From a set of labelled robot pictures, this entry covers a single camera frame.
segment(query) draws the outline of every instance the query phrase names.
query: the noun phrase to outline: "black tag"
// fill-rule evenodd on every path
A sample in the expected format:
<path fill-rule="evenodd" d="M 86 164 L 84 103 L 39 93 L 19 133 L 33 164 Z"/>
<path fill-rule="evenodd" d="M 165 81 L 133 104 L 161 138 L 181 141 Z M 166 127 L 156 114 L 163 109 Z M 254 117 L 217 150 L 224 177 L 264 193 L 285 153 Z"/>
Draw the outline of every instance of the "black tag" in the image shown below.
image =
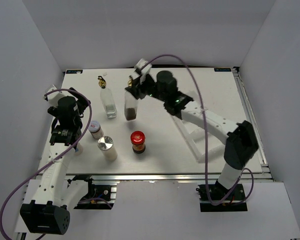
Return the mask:
<path fill-rule="evenodd" d="M 65 74 L 82 74 L 83 70 L 67 70 Z"/>
<path fill-rule="evenodd" d="M 229 67 L 215 67 L 215 72 L 231 72 L 231 68 Z"/>

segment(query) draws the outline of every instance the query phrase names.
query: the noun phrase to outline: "cable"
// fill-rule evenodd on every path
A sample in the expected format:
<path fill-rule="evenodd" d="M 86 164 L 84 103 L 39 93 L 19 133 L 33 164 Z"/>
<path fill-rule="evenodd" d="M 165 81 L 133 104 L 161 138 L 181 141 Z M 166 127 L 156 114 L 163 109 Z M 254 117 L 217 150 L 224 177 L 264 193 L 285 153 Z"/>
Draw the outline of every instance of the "cable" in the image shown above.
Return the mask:
<path fill-rule="evenodd" d="M 67 152 L 70 151 L 70 149 L 72 149 L 74 146 L 76 146 L 78 144 L 78 142 L 82 139 L 82 137 L 85 135 L 86 131 L 88 130 L 88 127 L 89 127 L 89 123 L 91 122 L 91 118 L 92 118 L 92 108 L 91 108 L 91 104 L 90 104 L 90 101 L 81 93 L 77 92 L 77 91 L 74 91 L 74 90 L 70 90 L 70 89 L 66 89 L 66 88 L 61 88 L 61 89 L 56 89 L 56 90 L 52 90 L 50 92 L 47 92 L 44 96 L 48 96 L 52 93 L 55 93 L 55 92 L 59 92 L 59 91 L 67 91 L 69 93 L 75 93 L 75 94 L 78 94 L 80 95 L 81 97 L 83 97 L 87 104 L 88 104 L 88 107 L 89 107 L 89 119 L 88 119 L 88 123 L 85 127 L 85 129 L 83 130 L 81 136 L 71 145 L 69 146 L 65 151 L 63 151 L 62 153 L 60 153 L 57 157 L 55 157 L 54 160 L 58 160 L 60 159 L 62 156 L 64 156 Z M 42 168 L 40 168 L 38 171 L 36 171 L 34 174 L 32 174 L 31 176 L 29 176 L 26 180 L 24 180 L 22 183 L 20 183 L 7 197 L 6 199 L 4 200 L 2 206 L 1 206 L 1 209 L 0 209 L 0 232 L 2 234 L 2 236 L 6 239 L 6 240 L 12 240 L 8 235 L 7 233 L 5 232 L 4 230 L 4 226 L 3 226 L 3 215 L 4 215 L 4 210 L 5 210 L 5 207 L 8 203 L 8 201 L 11 199 L 11 197 L 16 193 L 16 191 L 18 191 L 24 184 L 26 184 L 27 182 L 29 182 L 32 178 L 34 178 L 35 176 L 37 176 L 40 172 L 42 172 L 43 170 L 45 170 L 46 168 L 50 167 L 52 164 L 54 164 L 54 161 L 50 161 L 48 162 L 46 165 L 44 165 Z M 45 234 L 41 235 L 39 238 L 37 238 L 36 240 L 40 240 L 44 237 Z"/>
<path fill-rule="evenodd" d="M 104 200 L 103 198 L 100 198 L 100 197 L 89 198 L 89 199 L 87 199 L 87 200 L 79 201 L 79 203 L 82 204 L 82 203 L 84 203 L 84 202 L 87 202 L 87 201 L 90 202 L 90 201 L 92 201 L 92 200 L 102 201 L 102 202 L 106 203 L 110 209 L 112 209 L 112 206 L 110 205 L 110 203 L 108 203 L 106 200 Z"/>
<path fill-rule="evenodd" d="M 206 118 L 206 113 L 204 111 L 205 107 L 204 107 L 204 101 L 203 101 L 203 98 L 201 96 L 201 92 L 199 90 L 199 86 L 197 84 L 197 81 L 195 79 L 195 76 L 193 75 L 193 73 L 191 72 L 190 68 L 188 67 L 188 65 L 178 56 L 176 55 L 173 55 L 173 54 L 162 54 L 162 55 L 159 55 L 159 56 L 156 56 L 155 58 L 153 58 L 152 60 L 148 61 L 148 63 L 146 63 L 141 69 L 140 71 L 142 71 L 147 65 L 149 65 L 150 63 L 152 63 L 153 61 L 159 59 L 159 58 L 162 58 L 162 57 L 172 57 L 172 58 L 175 58 L 175 59 L 178 59 L 179 62 L 181 62 L 184 67 L 186 68 L 186 70 L 189 72 L 191 78 L 192 78 L 192 81 L 194 83 L 194 86 L 196 88 L 196 91 L 199 95 L 199 100 L 200 100 L 200 104 L 201 104 L 201 108 L 202 108 L 202 117 L 203 117 L 203 126 L 204 126 L 204 141 L 205 141 L 205 158 L 204 158 L 204 163 L 205 163 L 205 169 L 204 169 L 204 177 L 205 177 L 205 190 L 206 190 L 206 195 L 208 197 L 208 200 L 209 202 L 211 203 L 211 205 L 213 206 L 218 206 L 220 204 L 223 203 L 223 201 L 229 197 L 229 195 L 232 193 L 232 191 L 236 188 L 238 182 L 240 181 L 240 177 L 238 177 L 237 181 L 234 183 L 234 185 L 232 186 L 232 188 L 230 188 L 230 190 L 227 192 L 226 195 L 224 195 L 224 197 L 219 200 L 219 201 L 213 201 L 211 199 L 211 196 L 210 196 L 210 191 L 209 191 L 209 183 L 208 183 L 208 125 L 207 125 L 207 118 Z M 248 199 L 248 197 L 250 196 L 250 194 L 252 193 L 252 190 L 253 190 L 253 187 L 254 187 L 254 176 L 252 174 L 252 172 L 248 169 L 248 168 L 244 168 L 243 170 L 248 170 L 252 176 L 251 178 L 251 181 L 252 181 L 252 185 L 251 185 L 251 190 L 250 190 L 250 193 L 248 194 L 247 197 L 244 198 L 244 200 L 242 200 L 241 202 L 244 202 L 245 200 Z"/>

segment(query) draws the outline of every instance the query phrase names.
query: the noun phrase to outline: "clear glass bottle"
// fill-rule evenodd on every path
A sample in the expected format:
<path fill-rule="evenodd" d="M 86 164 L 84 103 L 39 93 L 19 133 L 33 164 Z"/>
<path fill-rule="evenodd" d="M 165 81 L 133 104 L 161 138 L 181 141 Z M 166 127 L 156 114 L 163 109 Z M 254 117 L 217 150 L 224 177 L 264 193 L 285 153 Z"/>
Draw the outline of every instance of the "clear glass bottle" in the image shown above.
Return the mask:
<path fill-rule="evenodd" d="M 138 100 L 128 91 L 124 93 L 124 116 L 127 121 L 137 117 Z"/>
<path fill-rule="evenodd" d="M 99 86 L 101 87 L 100 98 L 103 104 L 106 116 L 109 119 L 113 119 L 117 116 L 117 108 L 115 104 L 114 97 L 109 88 L 107 88 L 106 80 L 102 76 L 98 76 Z"/>

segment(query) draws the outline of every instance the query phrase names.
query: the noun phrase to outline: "wall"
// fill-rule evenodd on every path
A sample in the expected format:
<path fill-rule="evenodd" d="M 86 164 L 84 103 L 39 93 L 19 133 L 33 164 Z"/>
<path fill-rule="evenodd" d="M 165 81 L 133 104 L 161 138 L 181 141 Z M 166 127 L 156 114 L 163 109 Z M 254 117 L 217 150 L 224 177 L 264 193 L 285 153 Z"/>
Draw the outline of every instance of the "wall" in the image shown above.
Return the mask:
<path fill-rule="evenodd" d="M 241 76 L 270 170 L 284 181 L 300 228 L 300 0 L 277 0 Z"/>
<path fill-rule="evenodd" d="M 193 65 L 239 66 L 275 0 L 23 2 L 65 70 L 131 67 L 163 53 Z"/>
<path fill-rule="evenodd" d="M 22 1 L 0 0 L 0 208 L 39 165 L 49 127 L 42 95 L 61 79 L 62 72 Z M 20 190 L 4 212 L 10 237 L 22 196 Z"/>

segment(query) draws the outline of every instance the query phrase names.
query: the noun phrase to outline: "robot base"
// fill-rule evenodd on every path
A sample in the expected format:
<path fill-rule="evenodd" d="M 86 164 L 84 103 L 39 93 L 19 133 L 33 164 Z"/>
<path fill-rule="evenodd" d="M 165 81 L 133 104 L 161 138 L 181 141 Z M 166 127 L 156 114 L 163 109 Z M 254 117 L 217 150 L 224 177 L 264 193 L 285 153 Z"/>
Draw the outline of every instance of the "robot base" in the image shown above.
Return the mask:
<path fill-rule="evenodd" d="M 215 184 L 209 184 L 210 195 L 213 201 L 218 201 L 222 197 L 214 194 Z M 224 203 L 213 206 L 208 200 L 207 193 L 206 193 L 206 186 L 199 185 L 199 188 L 196 189 L 200 194 L 200 211 L 202 213 L 207 212 L 247 212 L 247 203 L 243 202 L 240 204 L 236 204 L 242 201 L 246 195 L 245 190 L 242 184 L 238 184 L 233 193 L 224 201 Z"/>

